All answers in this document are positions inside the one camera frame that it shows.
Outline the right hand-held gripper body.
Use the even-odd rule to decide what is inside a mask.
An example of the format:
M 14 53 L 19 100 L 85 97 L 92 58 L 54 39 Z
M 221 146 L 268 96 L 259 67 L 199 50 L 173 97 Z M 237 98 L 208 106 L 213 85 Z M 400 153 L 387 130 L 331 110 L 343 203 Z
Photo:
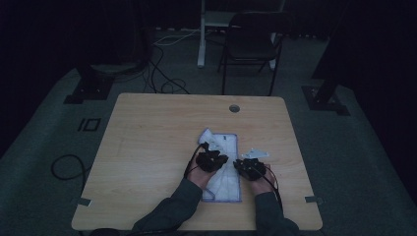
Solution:
M 242 154 L 243 167 L 250 170 L 250 181 L 256 181 L 266 174 L 266 167 L 260 161 L 260 158 L 268 157 L 266 151 L 251 148 L 246 153 Z

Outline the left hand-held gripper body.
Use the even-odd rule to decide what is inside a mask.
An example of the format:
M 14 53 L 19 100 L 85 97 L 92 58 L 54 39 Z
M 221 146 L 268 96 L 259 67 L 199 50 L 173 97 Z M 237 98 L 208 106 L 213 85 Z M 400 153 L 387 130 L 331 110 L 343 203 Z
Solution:
M 217 163 L 222 163 L 219 159 L 221 155 L 219 150 L 209 150 L 209 144 L 203 143 L 201 147 L 204 149 L 204 152 L 200 152 L 196 158 L 197 164 L 205 171 L 205 172 L 213 172 L 215 171 L 215 166 Z

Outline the white cloth with purple edge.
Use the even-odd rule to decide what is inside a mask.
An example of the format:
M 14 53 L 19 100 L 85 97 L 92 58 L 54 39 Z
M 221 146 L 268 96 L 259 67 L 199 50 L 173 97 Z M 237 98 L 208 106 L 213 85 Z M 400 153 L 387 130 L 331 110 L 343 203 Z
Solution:
M 210 178 L 203 191 L 202 201 L 206 203 L 240 203 L 240 177 L 233 162 L 238 158 L 238 139 L 235 134 L 213 133 L 206 128 L 198 140 L 208 143 L 209 150 L 219 150 L 228 157 L 227 162 Z

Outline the person's left hand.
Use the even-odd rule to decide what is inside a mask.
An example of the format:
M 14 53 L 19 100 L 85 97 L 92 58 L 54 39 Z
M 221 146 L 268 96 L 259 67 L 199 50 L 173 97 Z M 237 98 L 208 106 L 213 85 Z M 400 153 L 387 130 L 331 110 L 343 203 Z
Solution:
M 209 180 L 214 175 L 214 172 L 205 172 L 196 162 L 196 158 L 193 157 L 190 165 L 186 170 L 186 178 L 193 182 L 195 185 L 204 190 L 207 187 Z

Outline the person's right hand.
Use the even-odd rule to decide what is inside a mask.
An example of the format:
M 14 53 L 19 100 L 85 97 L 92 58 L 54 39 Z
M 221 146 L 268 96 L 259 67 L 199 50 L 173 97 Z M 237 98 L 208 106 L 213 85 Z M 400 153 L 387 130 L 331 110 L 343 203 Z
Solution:
M 274 191 L 274 178 L 270 172 L 270 165 L 266 165 L 266 174 L 256 181 L 250 183 L 251 189 L 255 196 Z

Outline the black stand base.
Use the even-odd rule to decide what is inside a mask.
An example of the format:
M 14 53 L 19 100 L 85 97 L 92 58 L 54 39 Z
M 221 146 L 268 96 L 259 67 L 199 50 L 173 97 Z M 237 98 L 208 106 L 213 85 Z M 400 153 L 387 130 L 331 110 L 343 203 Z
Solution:
M 86 64 L 76 68 L 81 76 L 72 94 L 66 96 L 65 104 L 82 104 L 85 100 L 106 100 L 115 78 L 95 70 Z
M 323 79 L 321 86 L 302 86 L 302 91 L 311 110 L 333 111 L 339 116 L 349 116 L 350 113 L 345 105 L 338 99 L 335 91 L 338 81 L 332 73 L 330 65 L 334 62 L 335 44 L 338 28 L 343 21 L 345 13 L 349 8 L 351 0 L 345 0 L 342 11 L 337 19 L 335 27 L 328 39 L 328 46 L 325 49 L 312 78 Z

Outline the black folding chair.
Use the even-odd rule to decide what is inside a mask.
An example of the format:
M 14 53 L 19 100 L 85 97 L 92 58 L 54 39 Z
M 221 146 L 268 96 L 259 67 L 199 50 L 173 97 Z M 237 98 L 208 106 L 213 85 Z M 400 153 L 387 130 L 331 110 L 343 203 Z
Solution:
M 248 11 L 235 14 L 228 23 L 217 71 L 222 71 L 225 94 L 227 67 L 260 65 L 274 61 L 268 95 L 272 94 L 282 52 L 283 39 L 292 33 L 294 17 L 287 12 Z

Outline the grey round floor base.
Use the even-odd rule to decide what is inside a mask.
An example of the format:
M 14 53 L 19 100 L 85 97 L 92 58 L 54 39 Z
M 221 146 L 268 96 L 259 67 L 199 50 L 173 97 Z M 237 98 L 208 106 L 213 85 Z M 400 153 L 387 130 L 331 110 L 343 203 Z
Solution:
M 92 67 L 101 74 L 107 74 L 112 76 L 130 75 L 141 72 L 144 68 L 144 64 L 141 63 L 122 63 L 122 64 L 100 64 L 92 65 Z

